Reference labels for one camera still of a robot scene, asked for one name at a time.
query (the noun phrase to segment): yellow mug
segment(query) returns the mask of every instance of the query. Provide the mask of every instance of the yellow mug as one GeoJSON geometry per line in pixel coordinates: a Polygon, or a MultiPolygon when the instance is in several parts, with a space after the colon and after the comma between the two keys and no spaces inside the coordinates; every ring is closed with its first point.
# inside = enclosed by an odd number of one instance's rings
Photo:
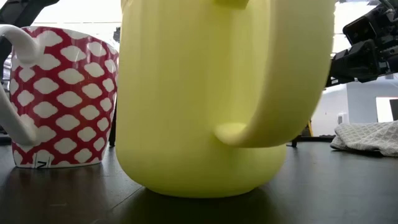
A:
{"type": "Polygon", "coordinates": [[[122,0],[117,155],[178,197],[270,180],[326,83],[334,1],[122,0]]]}

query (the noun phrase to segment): mug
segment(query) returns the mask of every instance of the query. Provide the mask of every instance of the mug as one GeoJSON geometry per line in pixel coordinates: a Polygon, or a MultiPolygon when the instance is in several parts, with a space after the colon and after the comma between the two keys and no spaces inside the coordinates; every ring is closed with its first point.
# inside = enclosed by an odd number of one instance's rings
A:
{"type": "Polygon", "coordinates": [[[270,180],[325,86],[334,1],[121,4],[116,152],[126,174],[200,198],[270,180]]]}
{"type": "Polygon", "coordinates": [[[10,99],[0,88],[0,125],[18,167],[101,162],[111,130],[118,52],[87,34],[0,25],[13,44],[10,99]]]}

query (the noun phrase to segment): yellow mug handle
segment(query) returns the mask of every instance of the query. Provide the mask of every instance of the yellow mug handle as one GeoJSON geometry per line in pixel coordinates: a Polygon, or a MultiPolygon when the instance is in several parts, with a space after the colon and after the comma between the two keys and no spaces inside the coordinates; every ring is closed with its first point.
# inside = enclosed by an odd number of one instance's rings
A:
{"type": "MultiPolygon", "coordinates": [[[[272,147],[296,137],[315,110],[330,69],[335,2],[267,2],[269,48],[254,115],[248,124],[231,122],[215,128],[216,137],[233,147],[272,147]]],[[[239,9],[250,6],[249,0],[215,3],[239,9]]]]}

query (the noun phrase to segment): red mug with white pattern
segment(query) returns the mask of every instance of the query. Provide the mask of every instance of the red mug with white pattern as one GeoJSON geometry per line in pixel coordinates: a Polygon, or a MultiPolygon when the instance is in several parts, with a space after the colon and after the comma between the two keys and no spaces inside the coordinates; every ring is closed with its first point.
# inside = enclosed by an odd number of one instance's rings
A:
{"type": "Polygon", "coordinates": [[[0,87],[0,125],[18,167],[100,163],[116,100],[119,54],[107,43],[53,27],[0,25],[14,47],[10,99],[0,87]]]}

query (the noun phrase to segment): black object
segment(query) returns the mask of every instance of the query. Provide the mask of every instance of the black object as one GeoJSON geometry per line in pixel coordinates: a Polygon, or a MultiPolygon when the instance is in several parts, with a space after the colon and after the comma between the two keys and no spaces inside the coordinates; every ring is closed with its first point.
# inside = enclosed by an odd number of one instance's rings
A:
{"type": "Polygon", "coordinates": [[[298,142],[332,142],[336,136],[319,136],[319,137],[310,137],[310,136],[297,136],[292,140],[292,144],[288,144],[290,147],[297,147],[298,142]]]}
{"type": "Polygon", "coordinates": [[[116,142],[116,110],[118,108],[118,101],[116,101],[116,105],[114,107],[114,114],[113,114],[113,122],[111,127],[111,133],[109,134],[109,145],[111,147],[115,146],[116,142]]]}
{"type": "Polygon", "coordinates": [[[381,2],[344,27],[352,47],[332,58],[326,87],[398,72],[398,1],[381,2]]]}
{"type": "Polygon", "coordinates": [[[392,119],[398,121],[398,100],[390,100],[392,119]]]}
{"type": "Polygon", "coordinates": [[[11,144],[11,138],[6,134],[0,134],[0,146],[11,144]]]}
{"type": "MultiPolygon", "coordinates": [[[[16,27],[30,26],[46,6],[59,0],[8,0],[0,9],[0,24],[11,24],[16,27]]],[[[2,80],[3,63],[11,53],[12,45],[0,37],[0,80],[2,80]]]]}
{"type": "Polygon", "coordinates": [[[7,134],[6,131],[0,126],[0,134],[7,134]]]}
{"type": "Polygon", "coordinates": [[[120,27],[116,28],[116,31],[113,32],[113,39],[117,42],[120,43],[120,27]]]}

